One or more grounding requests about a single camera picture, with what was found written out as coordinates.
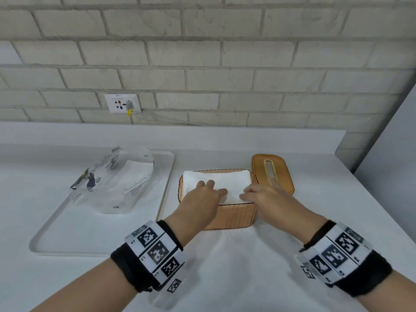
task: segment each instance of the wall outlet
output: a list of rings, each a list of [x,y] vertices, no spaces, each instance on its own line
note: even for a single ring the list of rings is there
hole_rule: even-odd
[[[127,102],[133,103],[133,110],[141,112],[137,94],[105,94],[104,96],[112,114],[127,114]]]

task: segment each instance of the left hand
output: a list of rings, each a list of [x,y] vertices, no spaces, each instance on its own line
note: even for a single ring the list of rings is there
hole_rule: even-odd
[[[182,199],[173,214],[165,219],[182,246],[205,229],[217,215],[220,199],[227,194],[225,188],[214,190],[215,182],[201,180],[196,188]]]

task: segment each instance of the brick wall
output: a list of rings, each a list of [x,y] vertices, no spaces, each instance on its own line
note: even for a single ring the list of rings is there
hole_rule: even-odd
[[[416,0],[0,0],[0,120],[341,128],[353,168],[415,68]]]

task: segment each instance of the countertop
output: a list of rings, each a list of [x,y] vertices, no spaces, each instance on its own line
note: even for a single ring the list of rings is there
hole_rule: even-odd
[[[90,134],[77,136],[80,127]],[[1,123],[0,128],[6,131],[0,137],[0,310],[28,311],[103,260],[39,256],[28,244],[66,198],[68,184],[102,147],[120,141],[105,135],[107,129],[117,136],[123,126]],[[396,270],[416,281],[411,265],[416,245],[334,155],[343,131],[126,129],[121,142],[137,136],[136,142],[175,154],[160,218],[177,207],[184,170],[251,169],[252,155],[277,154],[286,161],[299,201],[351,226]],[[205,143],[198,141],[202,135]],[[188,140],[169,141],[180,137]],[[202,232],[185,248],[193,266],[171,311],[365,311],[340,290],[305,278],[293,259],[300,247],[260,219],[249,228]],[[150,298],[138,295],[126,311],[160,311]]]

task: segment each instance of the wooden tissue box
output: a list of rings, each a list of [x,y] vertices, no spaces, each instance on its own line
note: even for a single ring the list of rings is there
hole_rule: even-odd
[[[208,170],[197,171],[202,173],[231,173],[244,171],[244,169],[232,170]],[[258,183],[256,176],[250,172],[251,183]],[[179,179],[178,199],[182,201],[183,193],[183,176]],[[220,229],[237,229],[249,227],[254,222],[256,215],[256,207],[254,203],[240,203],[235,205],[220,205],[218,207],[217,216],[205,228],[205,230],[220,230]]]

